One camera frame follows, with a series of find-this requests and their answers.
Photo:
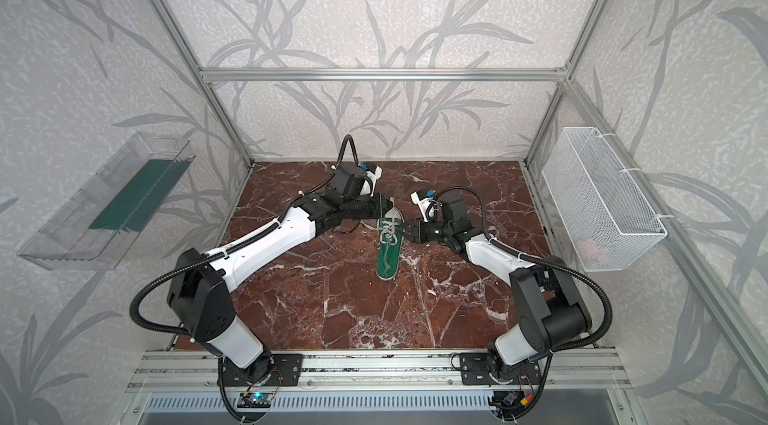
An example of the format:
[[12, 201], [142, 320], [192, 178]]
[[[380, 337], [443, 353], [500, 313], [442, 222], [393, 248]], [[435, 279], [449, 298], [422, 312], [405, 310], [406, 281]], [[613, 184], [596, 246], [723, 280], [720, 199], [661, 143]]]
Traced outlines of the green canvas sneaker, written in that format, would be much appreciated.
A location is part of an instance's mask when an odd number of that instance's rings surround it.
[[379, 249], [376, 273], [381, 280], [392, 280], [398, 272], [403, 241], [398, 226], [403, 221], [403, 215], [397, 207], [387, 211], [384, 217], [377, 221]]

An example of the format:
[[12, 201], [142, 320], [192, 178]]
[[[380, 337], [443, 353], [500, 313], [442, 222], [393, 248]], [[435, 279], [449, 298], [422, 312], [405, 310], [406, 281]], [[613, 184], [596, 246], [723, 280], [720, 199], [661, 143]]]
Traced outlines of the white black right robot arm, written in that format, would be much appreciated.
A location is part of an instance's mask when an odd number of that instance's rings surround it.
[[487, 347], [490, 377], [508, 383], [519, 369], [551, 353], [593, 342], [590, 313], [575, 284], [578, 274], [555, 256], [517, 252], [473, 226], [467, 218], [409, 220], [396, 227], [412, 243], [437, 242], [509, 285], [517, 323]]

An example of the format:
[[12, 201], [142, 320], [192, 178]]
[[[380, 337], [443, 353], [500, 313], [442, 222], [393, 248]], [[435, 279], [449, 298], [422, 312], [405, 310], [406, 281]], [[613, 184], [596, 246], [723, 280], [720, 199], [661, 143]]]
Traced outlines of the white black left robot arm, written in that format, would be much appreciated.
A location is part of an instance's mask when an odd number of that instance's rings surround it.
[[275, 367], [268, 347], [237, 315], [231, 298], [240, 285], [274, 259], [345, 220], [380, 219], [394, 207], [374, 192], [336, 205], [317, 193], [298, 198], [285, 213], [253, 232], [216, 249], [195, 248], [177, 260], [167, 303], [182, 331], [223, 360], [247, 384], [263, 381]]

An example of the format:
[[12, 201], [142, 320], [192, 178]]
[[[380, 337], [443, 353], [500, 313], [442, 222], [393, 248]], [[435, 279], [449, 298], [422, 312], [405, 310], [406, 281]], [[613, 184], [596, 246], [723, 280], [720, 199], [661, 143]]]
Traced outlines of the white shoelace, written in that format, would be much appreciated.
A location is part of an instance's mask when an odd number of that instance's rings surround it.
[[385, 216], [377, 221], [377, 233], [381, 246], [395, 247], [402, 245], [402, 234], [398, 227], [404, 222], [399, 215]]

